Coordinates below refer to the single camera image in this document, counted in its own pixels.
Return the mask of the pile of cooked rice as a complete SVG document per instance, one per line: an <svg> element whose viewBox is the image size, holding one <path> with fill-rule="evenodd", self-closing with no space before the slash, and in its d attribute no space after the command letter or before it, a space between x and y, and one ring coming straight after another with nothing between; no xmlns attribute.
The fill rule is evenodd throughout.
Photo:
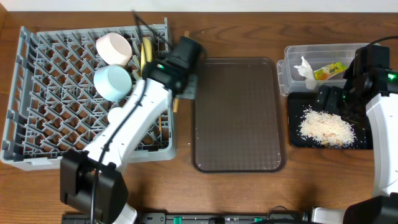
<svg viewBox="0 0 398 224"><path fill-rule="evenodd" d="M322 146L350 146L356 140L351 124L336 114L317 112L311 108L303 111L303 121L298 126L304 140L314 140Z"/></svg>

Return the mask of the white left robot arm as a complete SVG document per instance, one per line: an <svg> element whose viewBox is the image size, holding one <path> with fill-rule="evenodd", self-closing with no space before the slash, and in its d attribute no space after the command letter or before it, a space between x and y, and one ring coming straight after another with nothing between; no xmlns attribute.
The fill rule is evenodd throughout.
<svg viewBox="0 0 398 224"><path fill-rule="evenodd" d="M152 122L186 88L196 60L154 59L144 67L118 117L81 152L69 150L60 162L60 201L87 213L90 222L134 223L123 178L134 150Z"/></svg>

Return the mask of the blue bowl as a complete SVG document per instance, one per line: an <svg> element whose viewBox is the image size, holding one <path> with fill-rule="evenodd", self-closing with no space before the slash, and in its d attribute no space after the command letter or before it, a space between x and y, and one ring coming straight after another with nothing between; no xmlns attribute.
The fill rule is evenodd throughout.
<svg viewBox="0 0 398 224"><path fill-rule="evenodd" d="M106 100L119 102L132 88L130 74L118 65L108 65L97 69L93 77L96 91Z"/></svg>

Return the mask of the white paper cup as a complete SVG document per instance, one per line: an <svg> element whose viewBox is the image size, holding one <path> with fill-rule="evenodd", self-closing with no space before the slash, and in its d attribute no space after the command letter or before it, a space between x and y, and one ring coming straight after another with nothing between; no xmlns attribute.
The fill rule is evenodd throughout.
<svg viewBox="0 0 398 224"><path fill-rule="evenodd" d="M122 116L123 109L121 107L112 108L107 115L107 119L109 124L117 124L123 118Z"/></svg>

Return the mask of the yellow plate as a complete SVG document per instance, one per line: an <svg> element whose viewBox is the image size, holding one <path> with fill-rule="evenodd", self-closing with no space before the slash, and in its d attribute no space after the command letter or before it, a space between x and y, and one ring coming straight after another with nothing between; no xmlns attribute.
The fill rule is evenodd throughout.
<svg viewBox="0 0 398 224"><path fill-rule="evenodd" d="M141 76L144 73L144 67L147 62L153 60L152 41L148 37L144 37L141 44Z"/></svg>

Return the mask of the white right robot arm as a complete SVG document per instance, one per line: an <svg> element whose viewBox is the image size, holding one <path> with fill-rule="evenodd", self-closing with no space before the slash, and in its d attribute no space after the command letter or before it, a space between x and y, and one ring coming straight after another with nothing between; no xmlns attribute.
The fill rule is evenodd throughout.
<svg viewBox="0 0 398 224"><path fill-rule="evenodd" d="M397 223L397 72L377 76L366 115L373 135L374 188L372 197L345 210L317 207L313 223Z"/></svg>

